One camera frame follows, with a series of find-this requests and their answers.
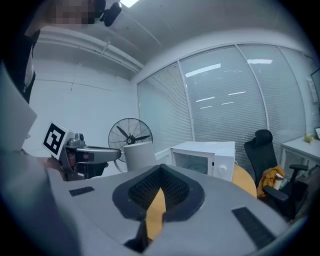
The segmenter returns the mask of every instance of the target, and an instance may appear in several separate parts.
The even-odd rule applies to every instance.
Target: ceiling
[[[106,0],[110,7],[115,0]],[[79,32],[109,42],[142,64],[154,55],[197,35],[236,28],[296,33],[294,21],[272,0],[139,0],[111,27],[103,22]]]
[[[114,1],[106,0],[106,8]],[[106,68],[130,80],[155,55],[184,40],[243,28],[292,37],[300,32],[295,20],[274,0],[139,0],[130,8],[122,5],[111,27],[99,21],[76,30],[47,27],[38,42],[98,54],[104,57]],[[38,48],[37,56],[48,54],[45,47]]]

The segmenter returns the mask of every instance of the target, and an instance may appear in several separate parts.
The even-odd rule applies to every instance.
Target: office chair
[[[244,143],[245,152],[255,173],[256,187],[258,187],[263,172],[278,165],[272,140],[273,136],[271,132],[267,129],[262,129],[255,132],[255,138]],[[300,170],[307,171],[308,166],[291,164],[289,168],[294,170],[290,181],[280,190],[276,190],[271,186],[265,186],[263,191],[266,193],[267,198],[262,200],[273,208],[276,205],[280,213],[286,219],[291,220],[295,218],[307,198],[308,185],[295,179],[298,172]]]

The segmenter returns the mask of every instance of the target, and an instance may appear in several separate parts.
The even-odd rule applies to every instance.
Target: black mesh pad
[[[70,194],[72,197],[75,196],[79,196],[85,193],[89,193],[91,191],[94,191],[95,189],[91,186],[85,186],[85,187],[81,187],[81,188],[77,188],[77,189],[73,189],[73,190],[69,190]]]
[[[232,213],[259,250],[276,239],[247,207],[234,209],[232,210]]]
[[[161,164],[120,184],[113,191],[112,200],[125,218],[141,221],[160,188],[166,207],[162,221],[166,222],[187,220],[205,199],[198,182]]]

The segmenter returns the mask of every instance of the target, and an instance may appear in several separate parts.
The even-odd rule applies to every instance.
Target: yellow jacket
[[[276,174],[280,174],[282,177],[285,177],[285,171],[280,165],[269,168],[263,172],[262,178],[260,179],[259,185],[256,189],[257,198],[264,198],[266,196],[265,192],[263,191],[264,186],[274,187]]]

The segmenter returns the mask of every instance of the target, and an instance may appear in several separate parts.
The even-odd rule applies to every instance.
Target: white wall
[[[309,55],[314,54],[308,39],[305,35],[299,34],[298,32],[296,37],[292,38],[277,31],[255,28],[214,31],[193,37],[163,50],[160,54],[150,59],[143,70],[141,70],[131,81],[139,83],[159,69],[188,55],[201,52],[208,48],[235,43],[274,44],[304,51]]]
[[[43,54],[46,48],[57,55],[49,59]],[[117,121],[139,117],[136,85],[111,74],[98,56],[50,44],[40,49],[36,46],[34,53],[36,80],[29,104],[37,119],[23,145],[27,153],[50,156],[41,143],[51,120],[82,133],[87,145],[108,147],[109,131]],[[103,175],[118,173],[111,162]]]

